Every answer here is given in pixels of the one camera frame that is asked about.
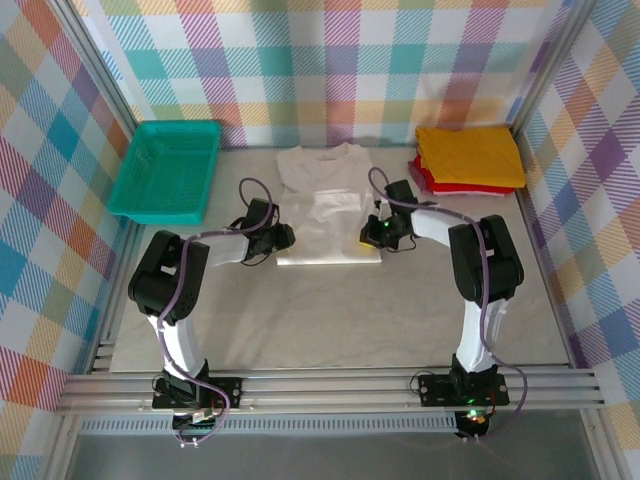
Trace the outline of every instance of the folded yellow cloth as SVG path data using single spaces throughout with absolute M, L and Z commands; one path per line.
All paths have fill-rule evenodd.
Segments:
M 520 188 L 525 185 L 518 147 L 507 127 L 451 131 L 416 128 L 422 166 L 438 183 Z

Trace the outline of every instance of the stack of folded clothes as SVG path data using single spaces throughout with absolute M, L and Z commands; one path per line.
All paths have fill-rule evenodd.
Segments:
M 518 148 L 507 127 L 418 127 L 416 139 L 418 155 L 409 162 L 409 171 L 425 193 L 504 196 L 525 185 Z

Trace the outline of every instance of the plaid wallpaper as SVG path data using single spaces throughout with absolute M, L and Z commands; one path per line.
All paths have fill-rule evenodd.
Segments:
M 597 3 L 521 150 L 561 321 L 640 478 L 640 0 Z
M 138 119 L 225 147 L 414 142 L 513 118 L 572 0 L 74 0 Z
M 104 203 L 128 141 L 46 0 L 0 14 L 0 479 L 34 478 L 82 368 L 124 223 Z

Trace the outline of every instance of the green plastic basket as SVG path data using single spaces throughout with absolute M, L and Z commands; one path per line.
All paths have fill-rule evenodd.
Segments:
M 136 129 L 108 208 L 142 224 L 202 223 L 220 145 L 212 121 L 156 121 Z

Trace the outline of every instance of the floor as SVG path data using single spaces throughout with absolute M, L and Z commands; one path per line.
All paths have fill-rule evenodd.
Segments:
M 277 199 L 282 185 L 276 153 L 222 152 L 205 225 L 164 228 L 191 234 L 229 224 L 244 213 L 237 185 L 245 176 L 264 181 Z M 411 148 L 371 150 L 374 165 L 391 181 L 408 177 L 413 155 Z M 260 194 L 257 187 L 248 192 L 253 194 Z M 496 352 L 518 364 L 567 363 L 516 198 L 446 197 L 441 203 L 476 218 L 502 215 L 523 263 L 525 281 L 503 319 Z M 158 229 L 144 230 L 138 258 Z M 460 341 L 463 311 L 449 250 L 423 239 L 415 251 L 383 253 L 377 265 L 277 267 L 270 258 L 256 268 L 210 269 L 193 315 L 211 368 L 257 369 L 446 366 Z M 151 326 L 126 300 L 111 371 L 161 368 Z
M 505 413 L 503 421 L 509 418 Z M 492 421 L 497 422 L 503 414 Z M 481 444 L 453 434 L 221 434 L 199 449 L 172 435 L 81 435 L 70 480 L 564 480 L 599 478 L 578 412 L 524 412 Z

